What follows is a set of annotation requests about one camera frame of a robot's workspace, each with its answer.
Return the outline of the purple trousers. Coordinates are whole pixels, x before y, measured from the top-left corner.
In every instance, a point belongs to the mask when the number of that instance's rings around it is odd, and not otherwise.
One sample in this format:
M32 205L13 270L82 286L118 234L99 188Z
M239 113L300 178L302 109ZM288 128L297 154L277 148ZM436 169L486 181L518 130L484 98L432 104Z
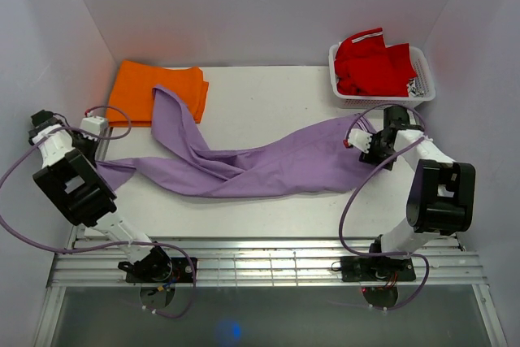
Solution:
M354 116L329 119L248 150L213 150L187 106L171 91L154 87L151 134L173 158L131 157L100 161L97 170L112 189L138 173L160 187L191 197L279 197L296 193L344 193L359 186L372 167L343 144Z

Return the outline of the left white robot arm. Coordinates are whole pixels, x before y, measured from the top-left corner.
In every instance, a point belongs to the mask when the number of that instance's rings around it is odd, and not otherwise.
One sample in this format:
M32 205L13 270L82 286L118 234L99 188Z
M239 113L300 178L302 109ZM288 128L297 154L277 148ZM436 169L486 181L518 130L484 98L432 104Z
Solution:
M107 119L87 116L79 130L52 111L31 116L29 143L38 145L41 169L33 180L62 215L74 226L92 228L118 241L126 260L118 268L144 282L163 282L173 274L166 252L152 245L143 232L118 215L115 193L97 172L99 137L106 134Z

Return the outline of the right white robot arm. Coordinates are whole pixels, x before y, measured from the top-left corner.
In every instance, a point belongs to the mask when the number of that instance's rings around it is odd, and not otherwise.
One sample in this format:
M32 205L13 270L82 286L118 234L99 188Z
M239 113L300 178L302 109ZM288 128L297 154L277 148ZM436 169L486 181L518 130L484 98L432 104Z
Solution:
M349 132L346 141L361 151L359 161L383 164L391 170L397 153L414 170L405 217L370 246L366 261L369 274L387 279L397 268L396 259L409 257L429 241L469 229L475 197L476 170L470 163L457 162L443 153L421 124L410 121L403 106L383 110L383 129L373 133Z

